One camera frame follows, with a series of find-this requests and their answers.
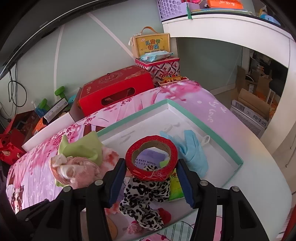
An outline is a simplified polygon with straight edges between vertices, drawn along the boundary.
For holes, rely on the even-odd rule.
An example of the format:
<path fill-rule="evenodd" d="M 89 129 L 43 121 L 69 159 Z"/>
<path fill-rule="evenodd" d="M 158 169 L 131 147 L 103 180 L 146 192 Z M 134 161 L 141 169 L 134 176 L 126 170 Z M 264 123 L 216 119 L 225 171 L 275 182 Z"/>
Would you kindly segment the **pink lace scrunchie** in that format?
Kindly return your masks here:
<path fill-rule="evenodd" d="M 50 159 L 49 166 L 55 184 L 59 187 L 71 186 L 79 189 L 102 178 L 99 166 L 84 157 L 59 154 Z"/>

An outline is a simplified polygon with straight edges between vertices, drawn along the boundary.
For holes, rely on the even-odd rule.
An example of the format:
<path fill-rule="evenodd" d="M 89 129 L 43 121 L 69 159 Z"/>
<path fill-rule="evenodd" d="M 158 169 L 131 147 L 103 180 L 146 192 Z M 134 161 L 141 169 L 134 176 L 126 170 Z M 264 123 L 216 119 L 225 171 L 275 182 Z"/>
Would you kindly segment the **green tissue pack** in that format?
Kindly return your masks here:
<path fill-rule="evenodd" d="M 184 198 L 184 193 L 182 191 L 182 187 L 180 185 L 177 171 L 174 169 L 173 173 L 170 176 L 170 196 L 169 201 L 177 200 L 180 198 Z"/>

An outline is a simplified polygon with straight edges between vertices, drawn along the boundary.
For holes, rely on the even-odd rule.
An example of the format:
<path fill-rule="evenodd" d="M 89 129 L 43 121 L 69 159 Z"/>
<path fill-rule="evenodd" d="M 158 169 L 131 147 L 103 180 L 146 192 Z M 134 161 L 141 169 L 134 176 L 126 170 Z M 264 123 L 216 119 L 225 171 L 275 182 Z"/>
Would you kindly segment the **green microfiber cloth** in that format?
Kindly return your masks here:
<path fill-rule="evenodd" d="M 102 163 L 102 147 L 103 144 L 100 142 L 96 132 L 90 132 L 73 143 L 70 143 L 68 137 L 64 135 L 57 155 L 84 157 L 100 166 Z"/>

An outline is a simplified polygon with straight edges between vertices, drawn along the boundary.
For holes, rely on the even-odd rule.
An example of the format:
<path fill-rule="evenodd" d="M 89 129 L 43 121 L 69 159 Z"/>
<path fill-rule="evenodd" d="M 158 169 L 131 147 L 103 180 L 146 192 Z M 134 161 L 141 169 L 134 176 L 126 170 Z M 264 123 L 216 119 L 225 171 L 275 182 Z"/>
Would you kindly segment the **leopard print scrunchie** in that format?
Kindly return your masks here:
<path fill-rule="evenodd" d="M 167 201 L 170 197 L 170 184 L 170 178 L 163 182 L 130 178 L 119 204 L 120 212 L 134 218 L 142 228 L 153 231 L 162 229 L 164 221 L 150 204 L 153 201 L 158 203 Z"/>

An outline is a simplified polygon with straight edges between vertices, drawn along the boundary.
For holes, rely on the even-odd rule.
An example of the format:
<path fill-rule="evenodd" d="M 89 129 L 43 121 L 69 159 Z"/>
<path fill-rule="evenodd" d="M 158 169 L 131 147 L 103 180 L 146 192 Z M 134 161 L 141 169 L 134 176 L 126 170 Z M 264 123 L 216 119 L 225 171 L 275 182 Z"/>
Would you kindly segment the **blue face mask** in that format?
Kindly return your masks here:
<path fill-rule="evenodd" d="M 190 171 L 196 172 L 200 178 L 206 176 L 208 172 L 208 161 L 203 151 L 202 145 L 192 130 L 184 131 L 184 140 L 179 136 L 170 136 L 160 131 L 160 136 L 173 142 L 178 151 L 179 159 L 183 159 Z"/>

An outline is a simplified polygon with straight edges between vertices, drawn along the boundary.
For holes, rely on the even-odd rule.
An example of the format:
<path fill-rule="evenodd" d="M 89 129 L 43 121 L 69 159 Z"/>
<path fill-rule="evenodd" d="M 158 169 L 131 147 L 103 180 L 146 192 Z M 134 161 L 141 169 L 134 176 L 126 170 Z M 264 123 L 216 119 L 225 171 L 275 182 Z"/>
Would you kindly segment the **red tape roll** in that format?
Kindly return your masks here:
<path fill-rule="evenodd" d="M 130 146 L 125 161 L 132 177 L 163 182 L 173 173 L 177 157 L 178 151 L 172 141 L 160 136 L 147 136 Z"/>

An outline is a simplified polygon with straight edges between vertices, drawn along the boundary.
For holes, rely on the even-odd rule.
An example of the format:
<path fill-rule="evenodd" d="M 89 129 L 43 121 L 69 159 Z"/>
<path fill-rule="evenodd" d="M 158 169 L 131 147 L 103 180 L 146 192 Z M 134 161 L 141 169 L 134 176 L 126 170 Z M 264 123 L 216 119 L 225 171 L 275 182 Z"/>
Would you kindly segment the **purple baby wipes pack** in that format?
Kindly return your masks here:
<path fill-rule="evenodd" d="M 134 161 L 134 165 L 140 169 L 145 166 L 154 166 L 160 168 L 160 162 L 167 160 L 169 154 L 156 147 L 148 148 L 143 150 Z"/>

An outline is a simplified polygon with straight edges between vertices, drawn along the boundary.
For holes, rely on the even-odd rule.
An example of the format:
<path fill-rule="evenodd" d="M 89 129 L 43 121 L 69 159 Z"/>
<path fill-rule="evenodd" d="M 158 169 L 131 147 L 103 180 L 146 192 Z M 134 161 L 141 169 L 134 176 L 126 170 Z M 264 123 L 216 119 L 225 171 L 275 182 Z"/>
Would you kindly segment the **pink white fluffy towel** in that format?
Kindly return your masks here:
<path fill-rule="evenodd" d="M 103 146 L 102 147 L 102 163 L 99 166 L 101 176 L 104 177 L 107 171 L 113 170 L 118 160 L 119 160 L 119 155 L 117 152 L 115 152 L 111 148 Z M 120 213 L 119 204 L 120 204 L 120 201 L 116 201 L 111 208 L 106 208 L 105 214 L 111 215 L 111 214 Z"/>

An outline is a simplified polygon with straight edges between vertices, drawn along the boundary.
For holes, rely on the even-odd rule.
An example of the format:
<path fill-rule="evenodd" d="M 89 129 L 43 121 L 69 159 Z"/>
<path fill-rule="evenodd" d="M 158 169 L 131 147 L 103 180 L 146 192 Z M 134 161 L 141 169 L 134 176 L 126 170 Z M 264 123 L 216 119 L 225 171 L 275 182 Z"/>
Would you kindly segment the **cartoon printed bed sheet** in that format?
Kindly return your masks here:
<path fill-rule="evenodd" d="M 108 127 L 165 99 L 174 101 L 206 124 L 243 160 L 240 170 L 231 176 L 234 166 L 218 153 L 217 145 L 210 141 L 203 148 L 209 165 L 206 179 L 227 188 L 233 185 L 241 188 L 269 239 L 275 240 L 292 204 L 291 191 L 283 173 L 257 136 L 210 92 L 190 80 L 154 88 L 103 108 L 31 149 L 8 172 L 8 199 L 20 197 L 13 210 L 57 197 L 61 188 L 55 184 L 49 160 L 57 154 L 63 135 L 70 142 L 77 141 L 89 130 Z"/>

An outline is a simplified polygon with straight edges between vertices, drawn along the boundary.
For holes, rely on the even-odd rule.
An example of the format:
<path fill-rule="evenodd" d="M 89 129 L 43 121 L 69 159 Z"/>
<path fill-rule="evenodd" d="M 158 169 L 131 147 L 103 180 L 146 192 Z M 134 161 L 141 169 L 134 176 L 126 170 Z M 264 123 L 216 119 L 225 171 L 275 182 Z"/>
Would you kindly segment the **red flower hair clip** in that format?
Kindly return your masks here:
<path fill-rule="evenodd" d="M 171 214 L 163 208 L 158 208 L 159 216 L 161 217 L 164 225 L 167 225 L 171 221 Z"/>

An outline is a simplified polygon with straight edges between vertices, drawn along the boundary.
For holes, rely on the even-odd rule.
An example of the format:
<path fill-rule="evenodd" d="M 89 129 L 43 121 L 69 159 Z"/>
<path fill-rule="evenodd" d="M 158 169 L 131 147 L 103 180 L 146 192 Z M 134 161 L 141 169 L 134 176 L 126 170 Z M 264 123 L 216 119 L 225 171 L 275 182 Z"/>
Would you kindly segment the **red felt handbag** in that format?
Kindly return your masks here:
<path fill-rule="evenodd" d="M 17 129 L 1 134 L 1 161 L 13 165 L 26 151 L 22 148 L 25 136 Z"/>

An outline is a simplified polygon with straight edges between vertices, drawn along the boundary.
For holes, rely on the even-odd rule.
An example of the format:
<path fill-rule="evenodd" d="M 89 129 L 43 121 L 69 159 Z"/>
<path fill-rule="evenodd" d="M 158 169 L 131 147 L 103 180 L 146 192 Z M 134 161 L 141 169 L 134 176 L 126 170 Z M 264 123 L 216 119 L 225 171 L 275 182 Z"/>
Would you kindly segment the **orange cardboard box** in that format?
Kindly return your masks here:
<path fill-rule="evenodd" d="M 38 132 L 44 129 L 47 125 L 48 125 L 47 120 L 44 117 L 40 118 L 40 120 L 37 122 L 36 126 L 32 130 L 32 135 L 36 135 Z"/>

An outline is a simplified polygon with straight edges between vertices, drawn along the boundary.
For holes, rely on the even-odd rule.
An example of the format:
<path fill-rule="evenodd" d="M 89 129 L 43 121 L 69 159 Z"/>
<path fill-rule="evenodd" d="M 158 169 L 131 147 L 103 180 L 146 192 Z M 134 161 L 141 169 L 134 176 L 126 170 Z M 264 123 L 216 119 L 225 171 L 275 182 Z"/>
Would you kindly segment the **white storage box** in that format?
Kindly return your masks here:
<path fill-rule="evenodd" d="M 69 113 L 66 113 L 63 116 L 56 119 L 55 121 L 53 121 L 47 127 L 40 130 L 36 135 L 31 137 L 22 145 L 22 148 L 26 152 L 29 152 L 34 147 L 38 146 L 48 138 L 52 137 L 53 135 L 57 134 L 58 132 L 71 126 L 74 123 L 75 121 L 72 118 L 72 116 Z"/>

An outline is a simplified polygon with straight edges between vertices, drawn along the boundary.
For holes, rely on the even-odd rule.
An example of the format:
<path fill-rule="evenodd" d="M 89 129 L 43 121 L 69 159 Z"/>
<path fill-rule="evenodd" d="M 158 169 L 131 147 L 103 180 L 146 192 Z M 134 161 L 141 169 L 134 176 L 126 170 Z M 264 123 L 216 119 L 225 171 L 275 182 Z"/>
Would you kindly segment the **dark red open box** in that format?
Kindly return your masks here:
<path fill-rule="evenodd" d="M 17 113 L 6 127 L 4 134 L 11 133 L 14 129 L 18 130 L 24 137 L 32 136 L 32 130 L 39 122 L 40 117 L 34 110 Z"/>

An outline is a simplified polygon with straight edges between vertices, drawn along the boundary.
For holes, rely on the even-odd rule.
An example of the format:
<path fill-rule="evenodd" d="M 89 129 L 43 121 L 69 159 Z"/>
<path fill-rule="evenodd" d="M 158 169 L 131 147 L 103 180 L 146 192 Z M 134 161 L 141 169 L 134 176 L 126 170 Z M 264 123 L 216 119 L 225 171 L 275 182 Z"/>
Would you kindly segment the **blue water bottle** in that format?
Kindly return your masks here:
<path fill-rule="evenodd" d="M 42 108 L 39 108 L 34 100 L 31 101 L 31 104 L 34 106 L 34 111 L 39 118 L 42 118 L 46 114 L 46 111 Z"/>

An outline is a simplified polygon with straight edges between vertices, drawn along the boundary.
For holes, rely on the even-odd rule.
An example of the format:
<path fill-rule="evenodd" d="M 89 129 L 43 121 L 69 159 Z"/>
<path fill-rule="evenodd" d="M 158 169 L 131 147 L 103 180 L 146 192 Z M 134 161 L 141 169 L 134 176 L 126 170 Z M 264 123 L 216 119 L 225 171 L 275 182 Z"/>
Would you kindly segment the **cardboard milk carton box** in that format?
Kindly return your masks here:
<path fill-rule="evenodd" d="M 230 111 L 261 138 L 269 125 L 271 107 L 265 101 L 242 88 L 238 97 L 231 102 Z"/>

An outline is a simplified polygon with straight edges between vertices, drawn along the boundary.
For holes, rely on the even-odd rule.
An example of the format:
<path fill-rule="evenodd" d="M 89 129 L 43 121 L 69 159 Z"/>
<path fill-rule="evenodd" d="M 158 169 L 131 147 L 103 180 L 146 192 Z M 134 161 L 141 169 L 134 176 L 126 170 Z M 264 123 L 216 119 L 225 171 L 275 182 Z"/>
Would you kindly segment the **green dumbbell left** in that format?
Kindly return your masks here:
<path fill-rule="evenodd" d="M 45 111 L 49 111 L 51 108 L 48 106 L 48 101 L 44 98 L 38 105 L 39 109 L 43 109 Z"/>

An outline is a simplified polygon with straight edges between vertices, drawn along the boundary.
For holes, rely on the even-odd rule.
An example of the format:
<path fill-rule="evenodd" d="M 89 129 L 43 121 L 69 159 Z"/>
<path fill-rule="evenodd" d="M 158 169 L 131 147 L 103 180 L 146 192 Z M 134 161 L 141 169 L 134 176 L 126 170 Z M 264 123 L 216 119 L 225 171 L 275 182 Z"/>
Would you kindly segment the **green dumbbell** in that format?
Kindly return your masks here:
<path fill-rule="evenodd" d="M 58 89 L 55 90 L 55 96 L 56 97 L 60 97 L 60 99 L 65 99 L 66 101 L 68 101 L 66 95 L 65 95 L 65 87 L 61 86 Z"/>
<path fill-rule="evenodd" d="M 43 109 L 45 111 L 49 111 L 51 108 L 48 106 L 48 101 L 44 98 L 38 105 L 39 109 Z"/>

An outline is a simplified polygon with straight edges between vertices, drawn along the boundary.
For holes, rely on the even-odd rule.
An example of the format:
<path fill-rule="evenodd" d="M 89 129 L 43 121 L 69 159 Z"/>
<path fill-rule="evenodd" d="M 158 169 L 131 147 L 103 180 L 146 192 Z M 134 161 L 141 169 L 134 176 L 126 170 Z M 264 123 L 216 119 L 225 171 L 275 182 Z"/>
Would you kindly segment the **teal toy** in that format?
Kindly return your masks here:
<path fill-rule="evenodd" d="M 68 99 L 68 103 L 69 103 L 69 104 L 73 103 L 73 102 L 75 101 L 76 96 L 77 96 L 76 94 L 73 95 L 73 96 L 71 96 L 71 97 Z"/>

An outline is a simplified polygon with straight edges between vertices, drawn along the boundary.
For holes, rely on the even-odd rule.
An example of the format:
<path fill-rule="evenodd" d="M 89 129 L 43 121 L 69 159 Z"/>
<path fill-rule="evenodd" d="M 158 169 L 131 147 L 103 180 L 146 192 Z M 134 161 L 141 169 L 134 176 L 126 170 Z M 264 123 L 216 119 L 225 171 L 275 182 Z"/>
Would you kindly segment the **green dumbbell right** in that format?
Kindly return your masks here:
<path fill-rule="evenodd" d="M 55 96 L 56 97 L 60 97 L 60 99 L 65 99 L 66 101 L 68 101 L 66 95 L 65 95 L 65 87 L 61 86 L 58 89 L 55 90 Z"/>

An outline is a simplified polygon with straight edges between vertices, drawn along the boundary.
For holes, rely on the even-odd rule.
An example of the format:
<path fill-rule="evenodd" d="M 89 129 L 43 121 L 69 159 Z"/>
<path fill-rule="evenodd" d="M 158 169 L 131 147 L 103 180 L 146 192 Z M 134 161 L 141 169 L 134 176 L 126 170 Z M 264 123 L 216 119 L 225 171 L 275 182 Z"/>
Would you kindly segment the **teal white shallow box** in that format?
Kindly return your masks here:
<path fill-rule="evenodd" d="M 105 146 L 126 160 L 128 172 L 138 179 L 157 181 L 175 174 L 180 158 L 173 142 L 160 136 L 184 136 L 191 130 L 204 144 L 208 170 L 203 179 L 224 187 L 243 165 L 237 153 L 207 125 L 176 102 L 164 99 L 110 126 L 97 135 Z"/>

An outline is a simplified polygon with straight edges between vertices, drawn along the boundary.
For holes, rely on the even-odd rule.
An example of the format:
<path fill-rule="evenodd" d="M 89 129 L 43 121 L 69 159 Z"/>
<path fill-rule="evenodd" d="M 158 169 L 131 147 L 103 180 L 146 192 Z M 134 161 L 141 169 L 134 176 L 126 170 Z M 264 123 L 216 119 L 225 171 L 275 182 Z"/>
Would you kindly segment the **large red gift box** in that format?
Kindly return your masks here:
<path fill-rule="evenodd" d="M 108 73 L 82 87 L 78 104 L 85 116 L 154 88 L 150 73 L 138 66 Z"/>

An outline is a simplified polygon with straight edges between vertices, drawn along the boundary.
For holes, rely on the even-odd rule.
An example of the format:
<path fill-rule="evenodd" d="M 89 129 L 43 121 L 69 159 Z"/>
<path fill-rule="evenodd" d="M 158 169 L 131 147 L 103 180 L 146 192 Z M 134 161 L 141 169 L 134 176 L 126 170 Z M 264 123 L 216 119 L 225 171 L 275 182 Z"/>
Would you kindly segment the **red white patterned box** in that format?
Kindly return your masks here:
<path fill-rule="evenodd" d="M 178 57 L 168 57 L 155 62 L 135 59 L 135 63 L 138 67 L 145 69 L 151 74 L 156 87 L 188 80 L 187 77 L 180 75 L 180 58 Z"/>

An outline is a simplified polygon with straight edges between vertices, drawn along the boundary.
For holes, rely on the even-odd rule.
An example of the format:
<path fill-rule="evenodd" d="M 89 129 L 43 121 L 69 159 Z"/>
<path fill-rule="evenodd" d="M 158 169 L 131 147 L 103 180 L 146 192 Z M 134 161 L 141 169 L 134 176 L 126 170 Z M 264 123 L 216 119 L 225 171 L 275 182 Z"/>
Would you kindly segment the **blue wipes packet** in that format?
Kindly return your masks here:
<path fill-rule="evenodd" d="M 173 53 L 168 51 L 155 51 L 143 54 L 142 56 L 140 56 L 140 60 L 145 62 L 155 62 L 168 58 L 172 55 Z"/>

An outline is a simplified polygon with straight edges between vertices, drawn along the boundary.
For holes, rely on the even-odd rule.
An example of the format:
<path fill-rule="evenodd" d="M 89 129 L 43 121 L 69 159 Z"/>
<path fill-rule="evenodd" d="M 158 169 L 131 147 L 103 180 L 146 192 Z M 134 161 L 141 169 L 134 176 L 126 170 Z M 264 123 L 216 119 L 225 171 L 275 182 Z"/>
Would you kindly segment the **white curved desk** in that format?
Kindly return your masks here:
<path fill-rule="evenodd" d="M 261 142 L 274 153 L 295 124 L 295 40 L 287 31 L 250 16 L 201 14 L 164 21 L 172 38 L 204 38 L 253 49 L 288 68 L 285 87 L 276 112 Z"/>

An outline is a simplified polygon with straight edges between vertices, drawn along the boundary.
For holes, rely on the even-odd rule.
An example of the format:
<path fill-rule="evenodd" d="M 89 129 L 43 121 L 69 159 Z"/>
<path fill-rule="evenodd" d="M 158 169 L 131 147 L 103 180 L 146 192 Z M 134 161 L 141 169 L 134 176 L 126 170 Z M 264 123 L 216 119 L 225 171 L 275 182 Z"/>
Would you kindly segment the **yellow gift carry box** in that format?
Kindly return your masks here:
<path fill-rule="evenodd" d="M 128 45 L 135 58 L 156 51 L 171 51 L 170 34 L 158 33 L 150 26 L 144 27 L 139 33 L 133 35 Z"/>

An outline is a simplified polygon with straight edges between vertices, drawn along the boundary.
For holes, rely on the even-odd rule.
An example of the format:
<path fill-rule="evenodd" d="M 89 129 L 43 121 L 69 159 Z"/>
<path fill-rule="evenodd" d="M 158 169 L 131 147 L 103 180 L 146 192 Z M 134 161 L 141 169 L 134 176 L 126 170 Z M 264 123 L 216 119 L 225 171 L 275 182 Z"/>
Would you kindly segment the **orange snack packet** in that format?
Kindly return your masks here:
<path fill-rule="evenodd" d="M 208 0 L 207 4 L 212 9 L 243 9 L 243 4 L 237 0 Z"/>

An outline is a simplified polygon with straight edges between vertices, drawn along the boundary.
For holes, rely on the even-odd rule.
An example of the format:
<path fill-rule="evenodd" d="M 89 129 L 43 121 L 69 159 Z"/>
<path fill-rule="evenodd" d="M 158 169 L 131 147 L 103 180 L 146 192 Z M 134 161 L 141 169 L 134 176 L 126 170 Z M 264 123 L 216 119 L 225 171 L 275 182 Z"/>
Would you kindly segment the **purple perforated basket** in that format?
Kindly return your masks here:
<path fill-rule="evenodd" d="M 180 0 L 157 0 L 157 9 L 161 21 L 187 16 L 189 3 Z"/>

